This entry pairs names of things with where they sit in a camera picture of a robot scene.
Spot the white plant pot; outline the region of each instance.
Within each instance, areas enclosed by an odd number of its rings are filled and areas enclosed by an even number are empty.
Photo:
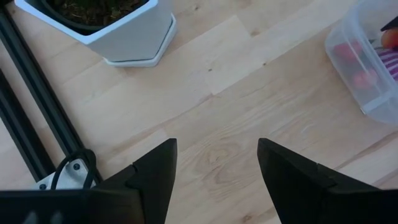
[[[176,33],[170,0],[149,0],[139,9],[90,35],[82,35],[55,21],[40,0],[15,0],[22,10],[70,35],[116,67],[157,65]]]

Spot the clear plastic container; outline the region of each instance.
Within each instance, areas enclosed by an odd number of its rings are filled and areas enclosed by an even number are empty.
[[[328,36],[325,47],[333,65],[359,103],[375,120],[398,124],[398,84],[371,44],[398,16],[398,0],[363,0]]]

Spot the screw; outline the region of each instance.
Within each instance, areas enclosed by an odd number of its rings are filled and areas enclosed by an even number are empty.
[[[79,169],[80,169],[80,165],[79,165],[79,164],[73,165],[73,169],[74,169],[74,170],[79,170]]]
[[[45,184],[40,184],[39,189],[40,190],[45,190],[47,186]]]

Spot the black cable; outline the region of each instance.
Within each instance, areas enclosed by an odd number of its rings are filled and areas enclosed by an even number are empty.
[[[96,170],[96,157],[95,157],[95,154],[93,151],[91,151],[89,149],[81,149],[81,150],[75,151],[74,153],[70,154],[69,156],[67,156],[66,158],[64,158],[61,161],[61,163],[55,170],[54,178],[52,179],[52,182],[51,182],[51,190],[56,190],[58,180],[61,175],[61,171],[66,166],[66,164],[68,164],[68,162],[74,161],[75,159],[81,159],[82,157],[86,157],[88,159],[88,163],[86,163],[88,166],[88,172],[87,172],[86,180],[83,184],[83,189],[89,189],[91,187],[91,185],[93,184],[94,173]]]

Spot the wooden floor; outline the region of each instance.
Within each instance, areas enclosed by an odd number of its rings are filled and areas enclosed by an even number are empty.
[[[174,0],[178,34],[155,68],[113,68],[10,4],[107,178],[168,138],[178,171],[168,224],[280,223],[256,146],[269,138],[384,189],[398,187],[397,128],[363,115],[325,54],[355,0]],[[0,45],[0,67],[54,163],[63,154]],[[2,189],[33,184],[4,126]]]

